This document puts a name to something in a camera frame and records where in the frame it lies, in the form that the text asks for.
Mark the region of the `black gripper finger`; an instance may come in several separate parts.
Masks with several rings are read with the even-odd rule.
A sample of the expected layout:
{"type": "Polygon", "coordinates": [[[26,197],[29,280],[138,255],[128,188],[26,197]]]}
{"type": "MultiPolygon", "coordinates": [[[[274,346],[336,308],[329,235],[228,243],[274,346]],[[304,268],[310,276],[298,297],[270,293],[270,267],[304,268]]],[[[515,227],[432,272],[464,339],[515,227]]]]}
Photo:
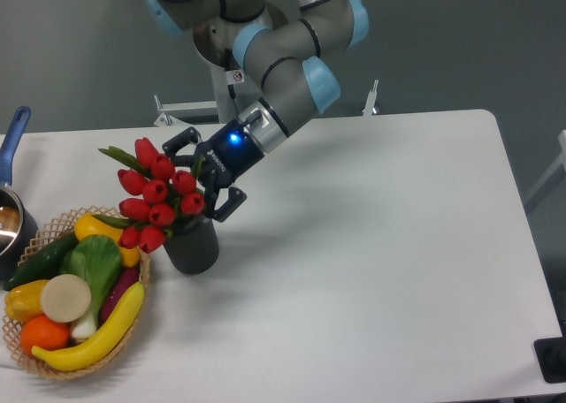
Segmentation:
{"type": "Polygon", "coordinates": [[[204,187],[203,215],[217,222],[225,222],[247,200],[247,195],[236,185],[230,185],[226,188],[226,199],[218,205],[220,191],[219,187],[204,187]]]}
{"type": "Polygon", "coordinates": [[[177,167],[192,167],[195,163],[194,155],[182,155],[178,153],[189,145],[196,146],[202,141],[201,134],[194,128],[189,127],[173,136],[162,145],[164,154],[177,167]]]}

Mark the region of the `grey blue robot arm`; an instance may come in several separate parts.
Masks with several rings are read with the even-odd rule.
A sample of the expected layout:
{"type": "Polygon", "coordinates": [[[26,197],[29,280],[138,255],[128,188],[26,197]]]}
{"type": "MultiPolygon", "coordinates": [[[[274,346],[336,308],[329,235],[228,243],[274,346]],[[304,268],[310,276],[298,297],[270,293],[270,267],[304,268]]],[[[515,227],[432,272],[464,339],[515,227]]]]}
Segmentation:
{"type": "Polygon", "coordinates": [[[245,200],[235,180],[340,96],[325,56],[348,49],[369,31],[361,0],[297,0],[299,19],[277,26],[266,0],[145,0],[170,33],[207,27],[216,54],[260,91],[180,166],[198,167],[203,214],[223,221],[245,200]]]}

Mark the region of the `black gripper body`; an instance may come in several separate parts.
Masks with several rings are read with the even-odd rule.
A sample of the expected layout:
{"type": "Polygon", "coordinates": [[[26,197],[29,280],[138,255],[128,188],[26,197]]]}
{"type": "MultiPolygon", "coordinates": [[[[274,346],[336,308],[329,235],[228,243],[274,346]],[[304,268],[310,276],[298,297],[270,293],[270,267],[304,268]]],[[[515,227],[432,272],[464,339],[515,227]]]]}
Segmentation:
{"type": "Polygon", "coordinates": [[[203,157],[198,174],[205,188],[228,188],[244,172],[264,158],[264,152],[243,131],[237,120],[224,125],[208,140],[195,147],[196,157],[203,157]]]}

